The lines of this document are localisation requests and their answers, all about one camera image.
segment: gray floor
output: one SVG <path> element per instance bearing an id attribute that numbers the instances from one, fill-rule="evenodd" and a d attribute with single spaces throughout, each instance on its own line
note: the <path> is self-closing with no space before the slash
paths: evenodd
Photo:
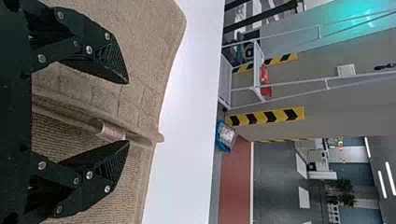
<path id="1" fill-rule="evenodd" d="M 293 143 L 257 143 L 254 148 L 254 223 L 329 223 L 324 184 L 297 173 Z M 309 191 L 310 209 L 300 208 L 298 187 Z"/>
<path id="2" fill-rule="evenodd" d="M 218 104 L 217 119 L 224 119 L 225 113 L 222 111 L 223 106 Z M 212 174 L 212 190 L 210 195 L 209 224 L 218 224 L 219 222 L 219 190 L 220 190 L 220 174 L 221 174 L 221 152 L 214 146 L 213 156 L 213 174 Z"/>

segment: red floor stripe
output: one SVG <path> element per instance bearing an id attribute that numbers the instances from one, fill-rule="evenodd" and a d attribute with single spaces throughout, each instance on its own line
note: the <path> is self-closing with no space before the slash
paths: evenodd
<path id="1" fill-rule="evenodd" d="M 250 143 L 236 140 L 231 154 L 222 154 L 219 224 L 249 224 Z"/>

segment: warning stripe sign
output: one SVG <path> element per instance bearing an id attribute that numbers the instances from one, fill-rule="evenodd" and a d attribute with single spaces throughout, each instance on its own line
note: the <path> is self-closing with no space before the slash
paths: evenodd
<path id="1" fill-rule="evenodd" d="M 276 142 L 301 142 L 301 141 L 314 141 L 315 138 L 290 138 L 290 139 L 268 139 L 259 141 L 261 143 L 276 143 Z"/>
<path id="2" fill-rule="evenodd" d="M 277 56 L 272 59 L 267 59 L 264 61 L 266 66 L 271 66 L 279 63 L 287 63 L 290 61 L 297 60 L 297 53 L 289 53 L 282 56 Z"/>
<path id="3" fill-rule="evenodd" d="M 279 123 L 305 119 L 303 107 L 275 109 L 226 116 L 225 122 L 232 127 Z"/>
<path id="4" fill-rule="evenodd" d="M 240 67 L 236 67 L 235 69 L 233 69 L 233 74 L 244 73 L 250 69 L 253 69 L 253 67 L 254 67 L 253 63 L 245 63 Z"/>

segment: metal bar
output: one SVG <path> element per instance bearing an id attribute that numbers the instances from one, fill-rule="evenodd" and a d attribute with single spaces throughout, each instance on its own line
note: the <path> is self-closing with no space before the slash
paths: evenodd
<path id="1" fill-rule="evenodd" d="M 340 34 L 340 33 L 344 32 L 344 31 L 347 31 L 347 30 L 356 28 L 356 27 L 358 27 L 358 26 L 364 25 L 364 24 L 369 23 L 369 22 L 373 22 L 373 21 L 380 20 L 380 19 L 382 19 L 382 18 L 385 18 L 385 17 L 390 16 L 390 15 L 395 14 L 395 13 L 396 13 L 396 11 L 392 11 L 392 12 L 390 12 L 390 13 L 387 13 L 387 14 L 383 15 L 383 16 L 379 16 L 379 17 L 377 17 L 377 18 L 370 19 L 370 20 L 368 20 L 368 21 L 363 21 L 363 22 L 361 22 L 361 23 L 358 23 L 358 24 L 353 25 L 353 26 L 349 26 L 349 27 L 347 27 L 347 28 L 344 28 L 344 29 L 342 29 L 342 30 L 336 31 L 336 32 L 331 33 L 331 34 L 329 34 L 329 35 L 325 35 L 325 36 L 323 36 L 323 37 L 329 37 L 329 36 L 331 36 L 331 35 Z"/>
<path id="2" fill-rule="evenodd" d="M 247 18 L 247 19 L 245 19 L 243 21 L 240 21 L 240 22 L 234 23 L 232 25 L 226 26 L 226 27 L 224 27 L 223 33 L 224 34 L 228 34 L 228 33 L 232 32 L 234 30 L 237 30 L 237 29 L 239 29 L 241 27 L 253 24 L 256 21 L 262 21 L 262 20 L 265 20 L 265 19 L 270 18 L 272 16 L 275 16 L 275 15 L 277 15 L 279 13 L 282 13 L 284 11 L 294 9 L 297 6 L 298 6 L 297 0 L 291 0 L 288 3 L 286 3 L 286 4 L 283 4 L 282 6 L 272 8 L 270 10 L 264 11 L 264 12 L 262 12 L 260 14 L 255 15 L 255 16 Z"/>
<path id="3" fill-rule="evenodd" d="M 318 24 L 318 25 L 314 25 L 314 26 L 308 26 L 308 27 L 304 27 L 304 28 L 300 28 L 300 29 L 296 29 L 296 30 L 282 32 L 282 33 L 275 34 L 275 35 L 266 35 L 266 36 L 262 36 L 262 37 L 258 37 L 258 38 L 254 38 L 254 39 L 250 39 L 250 40 L 245 40 L 245 41 L 232 43 L 232 44 L 229 44 L 229 45 L 224 45 L 222 48 L 226 49 L 226 48 L 230 48 L 230 47 L 233 47 L 233 46 L 237 46 L 237 45 L 241 45 L 241 44 L 245 44 L 245 43 L 249 43 L 249 42 L 253 42 L 253 41 L 263 40 L 263 39 L 267 39 L 267 38 L 271 38 L 271 37 L 275 37 L 275 36 L 280 36 L 280 35 L 293 34 L 293 33 L 301 32 L 301 31 L 304 31 L 304 30 L 314 29 L 314 28 L 317 28 L 317 27 L 323 27 L 323 26 L 328 26 L 328 25 L 334 25 L 336 23 L 340 23 L 340 22 L 344 22 L 344 21 L 353 21 L 353 20 L 357 20 L 357 19 L 360 19 L 360 18 L 370 17 L 370 16 L 374 16 L 374 15 L 378 15 L 378 14 L 384 14 L 384 13 L 387 13 L 387 12 L 396 12 L 396 8 L 382 10 L 382 11 L 378 11 L 378 12 L 375 12 L 375 13 L 370 13 L 370 14 L 366 14 L 366 15 L 362 15 L 362 16 L 356 16 L 356 17 L 352 17 L 352 18 L 348 18 L 348 19 L 343 19 L 343 20 L 340 20 L 340 21 L 333 21 L 333 22 L 329 22 L 329 23 L 325 23 L 325 24 Z"/>
<path id="4" fill-rule="evenodd" d="M 242 4 L 245 4 L 247 2 L 250 2 L 251 0 L 235 0 L 227 5 L 225 5 L 224 11 L 228 11 L 230 9 L 233 9 L 235 7 L 241 6 Z"/>
<path id="5" fill-rule="evenodd" d="M 336 79 L 346 79 L 346 78 L 356 78 L 356 77 L 370 77 L 370 76 L 382 76 L 382 75 L 396 75 L 396 72 L 395 71 L 373 72 L 373 73 L 366 73 L 366 74 L 356 75 L 356 76 L 353 76 L 353 77 L 321 77 L 321 78 L 313 78 L 313 79 L 308 79 L 308 80 L 266 84 L 266 85 L 254 86 L 254 88 L 278 87 L 278 86 L 304 84 L 304 83 L 312 83 L 312 82 L 328 81 L 328 80 L 336 80 Z M 251 88 L 252 87 L 243 87 L 243 88 L 232 89 L 231 91 L 245 91 L 245 90 L 251 90 Z"/>
<path id="6" fill-rule="evenodd" d="M 375 79 L 375 80 L 360 81 L 360 82 L 355 82 L 355 83 L 351 83 L 351 84 L 345 84 L 345 85 L 341 85 L 341 86 L 330 87 L 329 89 L 320 89 L 320 90 L 316 90 L 316 91 L 307 91 L 307 92 L 302 92 L 302 93 L 298 93 L 298 94 L 293 94 L 293 95 L 290 95 L 290 96 L 279 97 L 279 98 L 276 98 L 276 99 L 273 99 L 273 100 L 268 100 L 265 103 L 269 103 L 269 102 L 273 102 L 273 101 L 279 101 L 279 100 L 285 100 L 285 99 L 298 97 L 298 96 L 304 96 L 304 95 L 317 93 L 317 92 L 321 92 L 321 91 L 337 90 L 337 89 L 341 89 L 341 88 L 345 88 L 345 87 L 352 87 L 352 86 L 358 86 L 358 85 L 361 85 L 361 84 L 367 84 L 367 83 L 372 83 L 372 82 L 377 82 L 377 81 L 384 81 L 384 80 L 388 80 L 388 79 L 392 79 L 392 78 L 395 78 L 395 77 L 383 77 L 383 78 L 379 78 L 379 79 Z M 262 104 L 265 104 L 265 103 L 258 102 L 258 103 L 249 104 L 249 105 L 235 106 L 235 107 L 233 107 L 233 110 L 234 109 L 239 109 L 239 108 L 244 108 L 244 107 L 247 107 L 247 106 L 252 106 L 252 105 L 262 105 Z"/>

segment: fluorescent light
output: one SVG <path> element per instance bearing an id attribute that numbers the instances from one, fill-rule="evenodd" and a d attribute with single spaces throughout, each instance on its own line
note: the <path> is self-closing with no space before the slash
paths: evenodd
<path id="1" fill-rule="evenodd" d="M 367 155 L 369 156 L 369 158 L 371 158 L 371 152 L 370 152 L 370 147 L 369 147 L 369 141 L 367 140 L 367 137 L 364 137 L 364 143 L 366 144 Z"/>
<path id="2" fill-rule="evenodd" d="M 381 171 L 378 171 L 378 176 L 379 176 L 379 182 L 381 183 L 382 194 L 384 195 L 384 198 L 387 199 L 388 195 L 387 195 L 387 191 L 385 190 L 384 178 L 382 178 Z"/>
<path id="3" fill-rule="evenodd" d="M 392 174 L 392 171 L 390 170 L 390 165 L 389 165 L 388 161 L 385 162 L 385 166 L 387 167 L 387 171 L 388 171 L 390 188 L 392 189 L 393 196 L 396 196 L 395 182 L 393 181 L 393 174 Z"/>

